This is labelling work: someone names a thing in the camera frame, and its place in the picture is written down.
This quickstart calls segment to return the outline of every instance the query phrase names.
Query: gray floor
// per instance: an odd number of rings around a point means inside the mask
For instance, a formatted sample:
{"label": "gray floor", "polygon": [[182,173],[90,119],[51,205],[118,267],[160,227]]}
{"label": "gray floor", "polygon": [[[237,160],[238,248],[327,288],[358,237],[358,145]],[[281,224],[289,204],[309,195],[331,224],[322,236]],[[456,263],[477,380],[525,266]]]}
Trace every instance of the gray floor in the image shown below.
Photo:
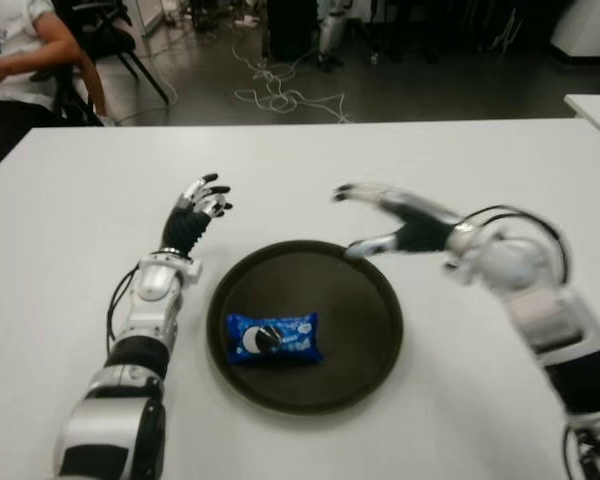
{"label": "gray floor", "polygon": [[[282,115],[238,101],[236,89],[255,88],[266,94],[263,80],[231,51],[254,61],[259,58],[260,34],[238,39],[228,26],[215,34],[195,35],[187,24],[162,25],[148,39],[138,37],[138,53],[152,71],[169,82],[178,102],[168,109],[149,111],[122,125],[253,125],[333,123],[329,113],[299,106]],[[569,117],[567,93],[600,93],[600,67],[567,66],[542,54],[445,54],[429,65],[417,52],[400,64],[381,59],[370,63],[370,48],[362,38],[347,36],[340,50],[345,66],[327,74],[313,60],[297,68],[284,88],[306,97],[346,94],[344,111],[353,122],[473,120]],[[117,59],[98,65],[112,117],[156,109],[163,103],[142,77],[139,81]],[[174,93],[166,87],[175,99]],[[337,109],[337,101],[329,105]]]}

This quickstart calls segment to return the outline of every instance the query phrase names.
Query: black pants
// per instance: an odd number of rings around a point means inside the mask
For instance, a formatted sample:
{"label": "black pants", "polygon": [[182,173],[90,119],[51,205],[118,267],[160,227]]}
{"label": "black pants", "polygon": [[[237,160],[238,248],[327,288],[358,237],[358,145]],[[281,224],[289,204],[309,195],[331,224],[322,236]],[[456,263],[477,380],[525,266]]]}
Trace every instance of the black pants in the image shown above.
{"label": "black pants", "polygon": [[60,127],[64,123],[40,105],[0,101],[0,161],[35,127]]}

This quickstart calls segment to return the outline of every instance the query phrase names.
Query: black chair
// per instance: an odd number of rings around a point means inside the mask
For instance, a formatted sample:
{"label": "black chair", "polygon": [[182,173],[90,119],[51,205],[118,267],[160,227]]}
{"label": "black chair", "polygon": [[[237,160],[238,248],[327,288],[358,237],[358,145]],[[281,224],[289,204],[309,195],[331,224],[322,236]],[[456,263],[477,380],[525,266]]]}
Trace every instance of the black chair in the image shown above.
{"label": "black chair", "polygon": [[[83,44],[83,48],[91,57],[93,63],[95,64],[98,59],[115,55],[131,75],[137,79],[138,74],[124,57],[126,55],[155,88],[164,103],[168,105],[169,97],[135,54],[136,42],[131,34],[116,27],[113,23],[121,19],[129,26],[133,25],[127,7],[122,3],[122,0],[102,2],[69,1],[73,2],[72,12],[74,17],[73,25],[69,27],[76,38],[82,39],[80,43]],[[74,30],[78,26],[81,31],[75,32]]]}
{"label": "black chair", "polygon": [[93,106],[85,102],[73,84],[73,65],[62,65],[35,73],[32,82],[56,81],[52,111],[72,126],[102,127],[102,121],[93,113]]}

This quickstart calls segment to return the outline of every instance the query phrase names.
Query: round tray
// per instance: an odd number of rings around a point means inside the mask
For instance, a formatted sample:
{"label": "round tray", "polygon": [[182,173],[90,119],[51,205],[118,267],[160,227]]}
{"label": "round tray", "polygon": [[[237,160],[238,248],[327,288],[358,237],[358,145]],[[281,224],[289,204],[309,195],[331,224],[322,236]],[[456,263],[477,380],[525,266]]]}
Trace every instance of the round tray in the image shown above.
{"label": "round tray", "polygon": [[[366,260],[317,241],[278,243],[241,260],[211,301],[207,341],[220,373],[265,408],[298,415],[335,412],[359,402],[387,377],[402,344],[402,314],[387,279]],[[301,316],[318,312],[317,365],[274,361],[231,365],[227,316]]]}

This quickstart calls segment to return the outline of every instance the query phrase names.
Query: blue package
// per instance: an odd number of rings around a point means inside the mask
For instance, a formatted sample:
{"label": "blue package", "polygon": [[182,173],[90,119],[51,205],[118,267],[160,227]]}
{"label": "blue package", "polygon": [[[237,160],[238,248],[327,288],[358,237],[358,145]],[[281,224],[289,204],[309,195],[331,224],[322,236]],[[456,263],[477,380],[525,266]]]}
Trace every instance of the blue package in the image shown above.
{"label": "blue package", "polygon": [[232,313],[227,317],[233,346],[229,363],[274,358],[318,363],[322,355],[316,347],[318,314],[304,317],[254,319]]}

